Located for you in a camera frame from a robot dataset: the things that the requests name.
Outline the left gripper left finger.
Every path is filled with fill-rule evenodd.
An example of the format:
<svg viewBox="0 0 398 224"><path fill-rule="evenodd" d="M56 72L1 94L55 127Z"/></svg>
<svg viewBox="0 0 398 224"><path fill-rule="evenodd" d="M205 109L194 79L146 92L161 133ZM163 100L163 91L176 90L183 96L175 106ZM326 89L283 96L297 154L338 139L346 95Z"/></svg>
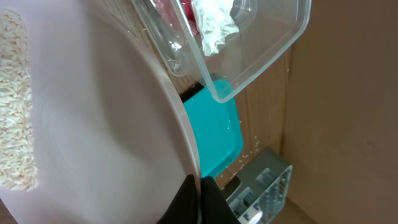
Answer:
<svg viewBox="0 0 398 224"><path fill-rule="evenodd" d="M157 224L197 224L198 192L194 175L187 175Z"/></svg>

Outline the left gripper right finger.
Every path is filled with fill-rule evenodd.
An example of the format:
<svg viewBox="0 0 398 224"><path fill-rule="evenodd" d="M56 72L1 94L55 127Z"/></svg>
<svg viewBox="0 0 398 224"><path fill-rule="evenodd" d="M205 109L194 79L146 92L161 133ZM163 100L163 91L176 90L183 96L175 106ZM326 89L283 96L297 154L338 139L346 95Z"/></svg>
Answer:
<svg viewBox="0 0 398 224"><path fill-rule="evenodd" d="M204 224L239 224L214 178L201 179L201 219Z"/></svg>

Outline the large pink plate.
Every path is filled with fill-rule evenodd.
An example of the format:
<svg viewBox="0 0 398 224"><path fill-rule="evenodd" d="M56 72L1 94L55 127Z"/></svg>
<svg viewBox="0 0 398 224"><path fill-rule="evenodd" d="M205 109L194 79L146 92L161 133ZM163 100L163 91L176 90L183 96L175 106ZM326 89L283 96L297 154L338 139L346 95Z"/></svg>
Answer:
<svg viewBox="0 0 398 224"><path fill-rule="evenodd" d="M2 1L27 29L39 186L1 190L18 223L156 223L200 175L155 55L96 1Z"/></svg>

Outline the red snack wrapper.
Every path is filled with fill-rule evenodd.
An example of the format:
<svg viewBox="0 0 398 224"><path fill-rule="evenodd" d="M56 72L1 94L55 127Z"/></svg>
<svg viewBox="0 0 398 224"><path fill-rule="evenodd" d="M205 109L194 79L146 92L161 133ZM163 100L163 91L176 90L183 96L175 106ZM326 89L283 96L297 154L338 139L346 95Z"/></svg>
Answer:
<svg viewBox="0 0 398 224"><path fill-rule="evenodd" d="M184 9L184 13L187 17L189 26L190 26L190 30L192 32L192 34L194 36L199 34L199 31L197 29L197 25L196 25L196 20L195 20L195 15L193 13L193 9L192 9L192 4L191 4L191 0L181 0L183 9Z"/></svg>

